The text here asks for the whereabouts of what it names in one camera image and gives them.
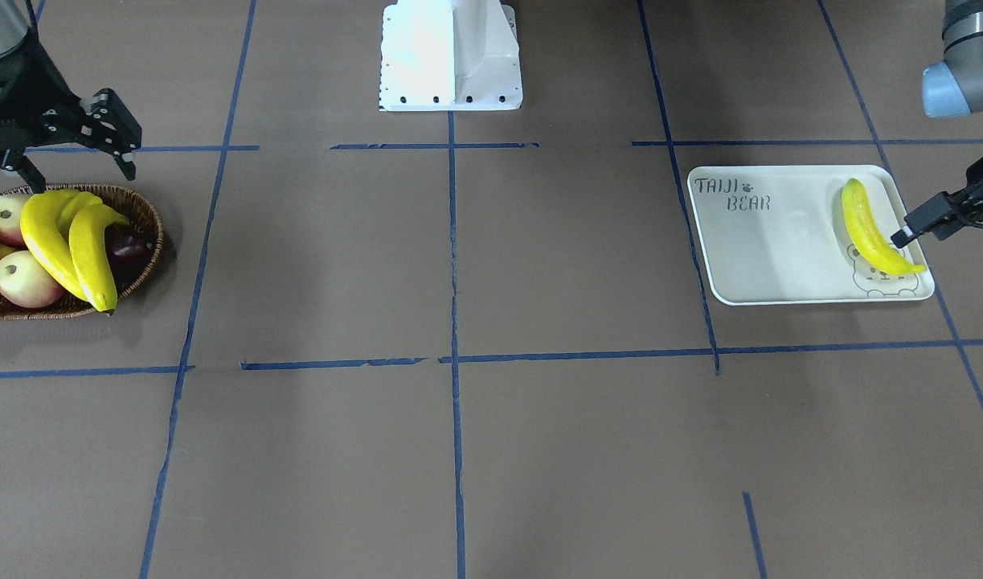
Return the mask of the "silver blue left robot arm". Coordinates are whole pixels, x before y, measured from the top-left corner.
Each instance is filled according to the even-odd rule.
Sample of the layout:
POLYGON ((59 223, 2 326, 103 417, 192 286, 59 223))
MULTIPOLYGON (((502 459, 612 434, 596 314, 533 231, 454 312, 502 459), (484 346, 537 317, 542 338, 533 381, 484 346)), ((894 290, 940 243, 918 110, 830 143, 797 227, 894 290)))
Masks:
MULTIPOLYGON (((924 70, 921 98, 933 120, 983 113, 983 1, 947 1, 940 27, 943 58, 924 70)), ((891 243, 906 247, 922 235, 944 240, 962 228, 983 230, 983 157, 965 172, 959 191, 941 191, 905 215, 891 243)))

